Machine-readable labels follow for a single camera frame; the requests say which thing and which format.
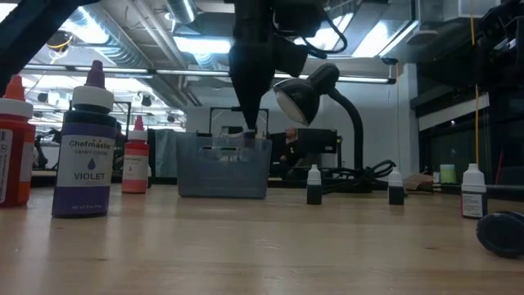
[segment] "red bottle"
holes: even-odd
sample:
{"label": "red bottle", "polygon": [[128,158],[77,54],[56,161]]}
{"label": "red bottle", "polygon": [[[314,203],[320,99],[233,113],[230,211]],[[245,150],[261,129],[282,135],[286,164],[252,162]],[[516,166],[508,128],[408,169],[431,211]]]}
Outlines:
{"label": "red bottle", "polygon": [[129,131],[129,142],[125,144],[124,168],[122,169],[122,193],[147,192],[147,168],[149,167],[149,145],[142,117]]}
{"label": "red bottle", "polygon": [[0,98],[0,207],[22,206],[31,193],[35,126],[25,102],[22,78],[13,77]]}

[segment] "person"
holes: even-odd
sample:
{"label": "person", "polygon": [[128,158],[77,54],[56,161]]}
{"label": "person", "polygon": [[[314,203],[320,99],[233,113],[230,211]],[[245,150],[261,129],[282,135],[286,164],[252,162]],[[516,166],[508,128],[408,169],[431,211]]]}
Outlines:
{"label": "person", "polygon": [[292,167],[300,165],[300,161],[305,158],[298,150],[296,127],[286,128],[286,148],[284,154],[280,156],[280,164],[282,166],[282,178],[285,179]]}

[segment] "wall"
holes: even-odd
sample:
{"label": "wall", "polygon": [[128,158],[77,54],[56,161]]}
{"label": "wall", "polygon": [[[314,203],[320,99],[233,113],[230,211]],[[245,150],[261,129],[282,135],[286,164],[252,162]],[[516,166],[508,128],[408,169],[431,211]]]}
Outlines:
{"label": "wall", "polygon": [[[414,111],[409,108],[409,100],[417,95],[416,66],[404,66],[398,88],[397,84],[339,83],[337,89],[354,103],[362,117],[364,166],[392,160],[404,177],[417,173],[418,123]],[[354,132],[351,119],[338,103],[329,98],[323,100],[323,128],[338,130],[343,138],[342,161],[345,167],[353,168]],[[336,164],[335,158],[330,156],[323,162],[331,162],[333,166]]]}

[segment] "chefmaster label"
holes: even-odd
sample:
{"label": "chefmaster label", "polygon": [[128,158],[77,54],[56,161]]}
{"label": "chefmaster label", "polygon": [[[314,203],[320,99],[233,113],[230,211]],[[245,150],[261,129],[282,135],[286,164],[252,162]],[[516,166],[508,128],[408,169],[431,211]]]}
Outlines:
{"label": "chefmaster label", "polygon": [[109,186],[114,149],[114,128],[80,123],[64,125],[56,186]]}
{"label": "chefmaster label", "polygon": [[147,180],[149,157],[126,155],[122,177],[126,180]]}

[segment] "bottle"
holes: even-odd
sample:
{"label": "bottle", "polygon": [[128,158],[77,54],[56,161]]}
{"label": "bottle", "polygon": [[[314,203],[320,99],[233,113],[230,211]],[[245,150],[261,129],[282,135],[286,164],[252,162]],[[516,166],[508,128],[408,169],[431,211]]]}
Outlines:
{"label": "bottle", "polygon": [[25,101],[22,78],[13,77],[0,98],[0,207],[29,201],[35,126],[33,105]]}
{"label": "bottle", "polygon": [[307,203],[322,205],[322,178],[316,165],[312,165],[308,172]]}
{"label": "bottle", "polygon": [[488,214],[484,174],[478,170],[477,164],[469,164],[468,170],[463,174],[460,211],[463,217],[473,219],[480,219]]}
{"label": "bottle", "polygon": [[142,116],[138,116],[134,131],[129,131],[129,142],[125,144],[122,193],[146,193],[148,167],[147,131],[144,131]]}
{"label": "bottle", "polygon": [[73,90],[74,111],[64,114],[52,216],[107,215],[116,119],[114,96],[105,88],[101,61],[94,61],[84,86]]}
{"label": "bottle", "polygon": [[404,183],[402,182],[402,174],[399,168],[393,167],[390,177],[387,182],[387,198],[390,205],[404,205],[404,198],[406,192],[404,191]]}

